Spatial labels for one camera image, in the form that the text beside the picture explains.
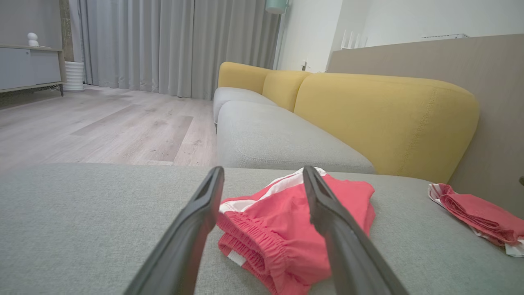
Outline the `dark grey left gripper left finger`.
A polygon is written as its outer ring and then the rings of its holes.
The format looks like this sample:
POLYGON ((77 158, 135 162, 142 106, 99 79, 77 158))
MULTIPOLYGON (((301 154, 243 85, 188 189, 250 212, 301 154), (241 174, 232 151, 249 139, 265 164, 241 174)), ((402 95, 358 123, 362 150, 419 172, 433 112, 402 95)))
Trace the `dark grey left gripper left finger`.
POLYGON ((224 168, 212 168, 139 269, 126 295, 192 295, 208 234, 217 223, 224 168))

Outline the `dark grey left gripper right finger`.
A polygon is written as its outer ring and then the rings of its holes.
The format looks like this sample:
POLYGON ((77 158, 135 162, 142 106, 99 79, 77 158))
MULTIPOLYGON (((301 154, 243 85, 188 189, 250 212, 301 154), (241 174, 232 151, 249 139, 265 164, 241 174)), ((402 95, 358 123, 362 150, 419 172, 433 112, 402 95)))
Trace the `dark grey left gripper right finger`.
POLYGON ((310 222, 325 239, 338 295, 406 295, 408 292, 319 172, 303 169, 310 222))

